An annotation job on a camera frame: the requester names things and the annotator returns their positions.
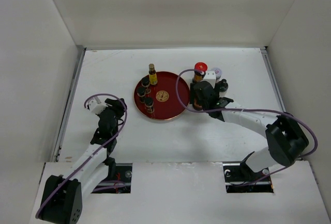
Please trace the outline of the white bottle black cap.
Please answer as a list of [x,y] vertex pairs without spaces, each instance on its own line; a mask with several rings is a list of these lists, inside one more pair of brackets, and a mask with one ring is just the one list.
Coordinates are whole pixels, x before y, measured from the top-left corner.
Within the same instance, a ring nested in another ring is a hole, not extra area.
[[225,97],[228,91],[229,85],[226,79],[222,79],[216,84],[216,89],[219,92],[219,97]]

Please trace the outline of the red lid sauce jar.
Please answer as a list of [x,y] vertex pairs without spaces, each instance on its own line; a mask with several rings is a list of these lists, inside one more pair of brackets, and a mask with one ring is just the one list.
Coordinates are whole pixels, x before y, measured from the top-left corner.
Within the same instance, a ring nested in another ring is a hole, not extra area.
[[198,83],[203,80],[205,72],[208,70],[208,66],[204,62],[197,62],[194,66],[194,76],[192,78],[193,83]]

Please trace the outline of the small black cap bottle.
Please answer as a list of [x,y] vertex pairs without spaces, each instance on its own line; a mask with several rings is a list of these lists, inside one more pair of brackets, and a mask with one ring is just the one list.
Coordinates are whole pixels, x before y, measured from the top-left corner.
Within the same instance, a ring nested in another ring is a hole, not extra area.
[[144,87],[140,86],[137,88],[137,95],[140,103],[145,103],[146,91]]
[[141,85],[144,87],[145,89],[145,94],[148,95],[151,92],[151,88],[150,88],[150,81],[149,78],[144,77],[141,80]]
[[154,101],[153,101],[152,97],[145,97],[144,104],[145,104],[147,113],[150,113],[150,114],[154,113]]

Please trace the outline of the yellow label brown bottle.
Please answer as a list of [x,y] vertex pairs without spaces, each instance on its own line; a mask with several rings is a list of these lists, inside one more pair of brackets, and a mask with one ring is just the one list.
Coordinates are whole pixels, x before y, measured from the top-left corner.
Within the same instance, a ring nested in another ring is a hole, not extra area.
[[156,69],[154,64],[149,64],[148,66],[148,76],[149,76],[149,82],[151,85],[155,86],[158,83]]

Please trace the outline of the small red lid jar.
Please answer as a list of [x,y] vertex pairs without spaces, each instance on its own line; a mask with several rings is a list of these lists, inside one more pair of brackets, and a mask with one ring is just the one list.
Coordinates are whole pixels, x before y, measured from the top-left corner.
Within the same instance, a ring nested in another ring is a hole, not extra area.
[[193,108],[197,111],[202,111],[203,110],[202,105],[201,105],[201,101],[197,97],[194,99]]

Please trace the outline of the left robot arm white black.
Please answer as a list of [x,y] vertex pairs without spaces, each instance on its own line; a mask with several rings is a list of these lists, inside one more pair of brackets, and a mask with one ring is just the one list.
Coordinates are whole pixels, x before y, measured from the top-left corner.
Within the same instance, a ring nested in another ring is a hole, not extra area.
[[116,138],[127,120],[127,105],[122,98],[105,94],[92,95],[84,107],[99,118],[98,127],[83,155],[63,175],[47,178],[36,219],[50,223],[77,223],[81,217],[83,200],[103,180],[116,176],[116,163],[110,154]]

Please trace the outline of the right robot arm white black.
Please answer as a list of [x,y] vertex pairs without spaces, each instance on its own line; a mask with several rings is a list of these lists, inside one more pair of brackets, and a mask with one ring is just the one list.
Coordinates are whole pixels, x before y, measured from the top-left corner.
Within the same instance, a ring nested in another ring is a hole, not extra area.
[[233,99],[220,97],[207,81],[194,84],[192,89],[196,102],[210,117],[240,125],[266,139],[267,147],[241,161],[239,172],[245,180],[254,179],[267,167],[291,166],[309,144],[298,122],[287,113],[249,111]]

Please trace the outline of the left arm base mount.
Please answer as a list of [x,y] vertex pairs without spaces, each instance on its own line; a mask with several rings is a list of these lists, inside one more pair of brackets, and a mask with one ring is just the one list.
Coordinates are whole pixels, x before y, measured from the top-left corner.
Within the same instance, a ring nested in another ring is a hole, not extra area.
[[112,174],[103,179],[92,193],[125,194],[131,193],[132,180],[131,163],[118,163]]

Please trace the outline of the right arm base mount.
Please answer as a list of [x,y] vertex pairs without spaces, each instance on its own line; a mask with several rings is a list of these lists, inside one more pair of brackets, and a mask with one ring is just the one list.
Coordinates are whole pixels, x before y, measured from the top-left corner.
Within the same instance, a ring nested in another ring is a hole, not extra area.
[[227,193],[273,193],[269,169],[264,168],[253,172],[247,165],[250,153],[242,161],[226,162],[223,164],[225,190]]

